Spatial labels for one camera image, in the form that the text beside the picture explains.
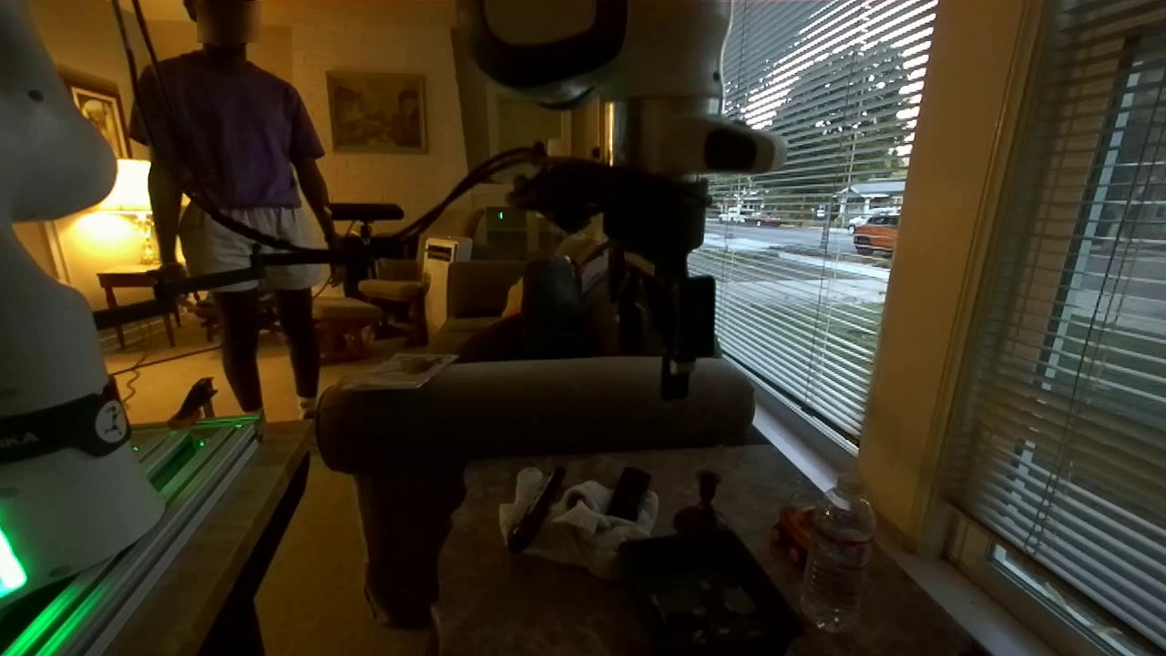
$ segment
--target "picture frame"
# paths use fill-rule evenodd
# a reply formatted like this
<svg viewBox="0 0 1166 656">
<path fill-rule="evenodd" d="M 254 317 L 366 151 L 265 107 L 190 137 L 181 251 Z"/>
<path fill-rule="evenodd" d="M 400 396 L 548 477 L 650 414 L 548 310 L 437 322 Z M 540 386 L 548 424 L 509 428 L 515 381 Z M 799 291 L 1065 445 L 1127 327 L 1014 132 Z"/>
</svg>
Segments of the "picture frame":
<svg viewBox="0 0 1166 656">
<path fill-rule="evenodd" d="M 424 72 L 331 70 L 327 112 L 334 154 L 431 154 Z"/>
<path fill-rule="evenodd" d="M 130 158 L 116 85 L 65 72 L 76 112 L 108 141 L 113 158 Z"/>
</svg>

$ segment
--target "venetian blinds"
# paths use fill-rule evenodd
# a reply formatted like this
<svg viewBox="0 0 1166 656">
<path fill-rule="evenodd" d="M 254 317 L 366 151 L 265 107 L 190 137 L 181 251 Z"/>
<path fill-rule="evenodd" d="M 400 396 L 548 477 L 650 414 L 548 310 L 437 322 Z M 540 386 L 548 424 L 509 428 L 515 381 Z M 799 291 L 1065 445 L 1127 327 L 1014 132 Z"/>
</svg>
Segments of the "venetian blinds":
<svg viewBox="0 0 1166 656">
<path fill-rule="evenodd" d="M 955 502 L 1103 650 L 1166 650 L 1166 8 L 1053 0 Z"/>
<path fill-rule="evenodd" d="M 731 12 L 720 109 L 775 132 L 788 158 L 712 183 L 719 212 L 691 270 L 719 278 L 724 353 L 857 436 L 893 251 L 861 256 L 854 227 L 899 212 L 937 4 Z"/>
</svg>

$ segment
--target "green light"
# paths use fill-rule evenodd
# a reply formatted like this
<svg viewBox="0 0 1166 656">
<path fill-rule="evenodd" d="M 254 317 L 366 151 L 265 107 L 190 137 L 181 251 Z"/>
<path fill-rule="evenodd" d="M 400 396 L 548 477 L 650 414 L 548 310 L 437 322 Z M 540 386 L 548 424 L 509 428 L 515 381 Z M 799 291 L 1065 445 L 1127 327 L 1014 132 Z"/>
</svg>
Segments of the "green light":
<svg viewBox="0 0 1166 656">
<path fill-rule="evenodd" d="M 31 582 L 23 562 L 16 556 L 6 531 L 0 527 L 0 596 L 23 592 Z"/>
</svg>

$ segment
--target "plastic bottle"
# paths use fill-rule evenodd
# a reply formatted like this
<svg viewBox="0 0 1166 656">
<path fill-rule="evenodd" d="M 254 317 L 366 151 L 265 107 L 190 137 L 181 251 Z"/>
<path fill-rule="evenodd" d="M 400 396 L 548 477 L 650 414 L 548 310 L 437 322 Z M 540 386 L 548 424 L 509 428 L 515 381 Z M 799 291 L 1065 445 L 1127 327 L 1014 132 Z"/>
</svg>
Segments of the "plastic bottle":
<svg viewBox="0 0 1166 656">
<path fill-rule="evenodd" d="M 813 628 L 837 635 L 854 624 L 872 556 L 874 508 L 848 477 L 813 509 L 813 543 L 801 571 L 801 612 Z"/>
</svg>

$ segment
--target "floor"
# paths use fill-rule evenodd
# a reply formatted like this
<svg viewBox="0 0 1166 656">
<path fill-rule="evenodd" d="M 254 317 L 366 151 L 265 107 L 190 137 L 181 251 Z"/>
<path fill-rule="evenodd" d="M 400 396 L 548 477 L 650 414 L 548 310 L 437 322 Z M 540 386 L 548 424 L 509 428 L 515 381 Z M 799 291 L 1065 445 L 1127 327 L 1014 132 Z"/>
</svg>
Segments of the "floor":
<svg viewBox="0 0 1166 656">
<path fill-rule="evenodd" d="M 400 341 L 377 341 L 378 351 L 362 366 L 326 366 L 326 386 L 373 366 Z M 180 345 L 168 345 L 157 325 L 129 332 L 129 345 L 105 340 L 105 368 L 119 381 L 130 424 L 168 418 L 185 390 L 213 374 L 215 413 L 236 413 L 219 373 L 219 351 L 192 322 L 181 322 Z M 300 418 L 291 366 L 282 334 L 261 334 L 258 373 L 265 390 L 265 414 L 274 424 Z M 310 470 L 310 487 L 291 517 L 291 527 L 258 592 L 258 624 L 274 656 L 317 651 L 378 651 L 424 656 L 431 639 L 417 632 L 385 632 L 366 606 L 366 539 L 357 517 L 355 480 L 331 472 L 322 458 Z"/>
</svg>

